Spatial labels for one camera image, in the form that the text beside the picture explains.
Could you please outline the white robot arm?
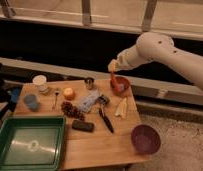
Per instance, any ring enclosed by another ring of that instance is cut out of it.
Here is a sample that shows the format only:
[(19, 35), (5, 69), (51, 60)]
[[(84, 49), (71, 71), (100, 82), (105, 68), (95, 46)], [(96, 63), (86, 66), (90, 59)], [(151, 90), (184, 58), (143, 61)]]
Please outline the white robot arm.
[(141, 34), (133, 46), (111, 60), (108, 71), (132, 70), (153, 61), (168, 66), (203, 91), (203, 56), (176, 48), (170, 36), (159, 33)]

